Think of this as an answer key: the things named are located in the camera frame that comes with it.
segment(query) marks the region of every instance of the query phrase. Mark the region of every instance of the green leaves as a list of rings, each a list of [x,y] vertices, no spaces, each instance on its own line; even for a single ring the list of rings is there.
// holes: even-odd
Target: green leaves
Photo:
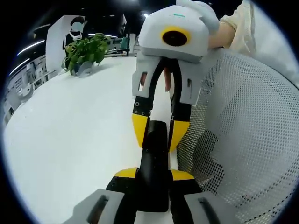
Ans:
[[[66,46],[68,55],[65,60],[71,60],[68,70],[72,70],[75,64],[83,64],[86,61],[100,63],[105,57],[107,42],[110,42],[110,39],[105,35],[96,34],[90,39],[85,38]]]

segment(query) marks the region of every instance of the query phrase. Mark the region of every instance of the yellow finger segment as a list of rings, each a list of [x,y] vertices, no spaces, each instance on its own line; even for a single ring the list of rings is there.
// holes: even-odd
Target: yellow finger segment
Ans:
[[[172,173],[172,178],[174,181],[183,181],[183,180],[192,180],[194,177],[184,171],[176,170],[176,169],[171,169]]]
[[[148,121],[148,117],[139,114],[132,114],[132,121],[139,147],[142,148],[145,127]]]
[[[136,170],[137,167],[130,168],[130,169],[123,169],[117,172],[114,176],[135,178]]]
[[[169,151],[172,152],[176,149],[179,141],[181,141],[184,134],[190,125],[189,121],[175,120],[173,124],[172,138]]]
[[[160,38],[162,41],[163,41],[163,35],[170,31],[178,31],[178,32],[184,34],[187,38],[187,42],[185,44],[187,44],[191,40],[191,34],[188,30],[185,30],[181,27],[169,26],[169,27],[166,27],[164,30],[162,30],[162,32],[160,34]]]

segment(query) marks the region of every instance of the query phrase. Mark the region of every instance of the black ceiling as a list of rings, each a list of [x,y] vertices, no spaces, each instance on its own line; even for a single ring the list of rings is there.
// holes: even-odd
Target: black ceiling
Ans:
[[[242,0],[203,0],[209,3],[217,16],[232,14]],[[122,15],[125,15],[127,27],[131,33],[138,34],[144,21],[144,13],[152,13],[161,8],[174,5],[175,0],[98,0],[64,1],[52,7],[40,20],[32,24],[31,30],[23,38],[19,50],[39,40],[46,40],[48,28],[66,14],[82,15],[88,20],[86,32],[101,32],[118,35]],[[27,58],[34,59],[45,54],[45,42],[15,57],[12,68]]]

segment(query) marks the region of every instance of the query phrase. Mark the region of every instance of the potted plant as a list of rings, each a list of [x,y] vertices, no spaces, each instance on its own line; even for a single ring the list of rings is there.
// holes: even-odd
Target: potted plant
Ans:
[[[108,48],[107,42],[110,40],[103,34],[95,34],[90,39],[82,39],[74,41],[65,47],[68,55],[66,60],[70,60],[68,70],[71,75],[79,76],[86,69],[90,69],[94,62],[100,63],[105,56],[105,51]]]

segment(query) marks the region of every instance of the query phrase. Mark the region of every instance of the white robot head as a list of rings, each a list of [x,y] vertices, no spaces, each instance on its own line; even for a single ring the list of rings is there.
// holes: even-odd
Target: white robot head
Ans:
[[[177,5],[145,19],[139,44],[144,55],[198,63],[207,54],[209,35],[218,27],[216,14],[206,3],[177,0]]]

